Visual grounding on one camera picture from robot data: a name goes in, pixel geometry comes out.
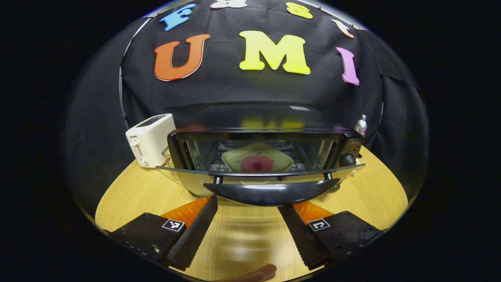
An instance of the pink food item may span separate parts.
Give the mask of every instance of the pink food item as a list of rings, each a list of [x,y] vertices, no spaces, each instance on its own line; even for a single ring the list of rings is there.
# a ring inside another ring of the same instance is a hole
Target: pink food item
[[[248,173],[271,172],[273,166],[272,159],[262,155],[248,156],[240,163],[243,172]]]

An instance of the white toaster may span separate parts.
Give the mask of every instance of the white toaster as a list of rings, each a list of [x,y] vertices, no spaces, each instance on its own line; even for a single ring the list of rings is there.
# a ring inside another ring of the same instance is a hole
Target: white toaster
[[[172,114],[152,116],[125,132],[132,153],[144,168],[165,163],[162,152],[167,148],[167,136],[176,129]]]

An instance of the pink letter i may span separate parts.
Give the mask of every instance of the pink letter i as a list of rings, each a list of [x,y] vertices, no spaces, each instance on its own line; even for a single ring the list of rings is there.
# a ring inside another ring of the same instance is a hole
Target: pink letter i
[[[353,63],[353,57],[355,55],[341,47],[336,47],[336,50],[338,50],[338,52],[341,54],[341,59],[343,59],[343,65],[345,68],[345,73],[343,73],[343,80],[351,84],[359,85],[360,80],[358,80],[357,78],[357,73],[355,72],[355,64]]]

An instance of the black fabric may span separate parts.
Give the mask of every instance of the black fabric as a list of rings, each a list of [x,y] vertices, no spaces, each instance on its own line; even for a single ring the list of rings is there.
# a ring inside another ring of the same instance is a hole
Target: black fabric
[[[62,154],[68,184],[94,217],[101,197],[134,160],[118,94],[119,66],[139,19],[110,40],[84,68],[65,114]]]
[[[169,31],[160,19],[175,9],[144,22],[138,20],[110,41],[90,63],[75,90],[66,122],[64,148],[70,185],[78,201],[94,215],[113,180],[134,157],[124,137],[127,130],[118,94],[122,68],[123,106],[129,126],[153,115],[172,113],[183,127],[196,112],[232,103],[303,105],[322,112],[332,123],[353,127],[367,116],[364,145],[381,159],[404,187],[409,200],[426,173],[428,121],[417,83],[397,55],[370,31],[353,27],[344,35],[335,18],[302,2],[313,19],[292,15],[286,1],[247,2],[241,9],[211,9],[213,0],[193,1],[190,19]],[[242,31],[262,31],[277,44],[284,35],[303,38],[311,74],[277,70],[241,70],[245,56]],[[210,34],[200,67],[190,76],[161,81],[154,74],[154,50],[172,41],[172,65],[188,57],[186,38]],[[360,85],[346,83],[341,56],[335,47],[352,52]]]

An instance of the toaster oven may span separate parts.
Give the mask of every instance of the toaster oven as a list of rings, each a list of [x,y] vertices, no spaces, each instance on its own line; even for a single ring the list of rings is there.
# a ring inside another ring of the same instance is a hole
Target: toaster oven
[[[361,169],[363,137],[324,127],[187,127],[167,137],[162,173],[194,196],[214,193],[249,205],[306,201]]]

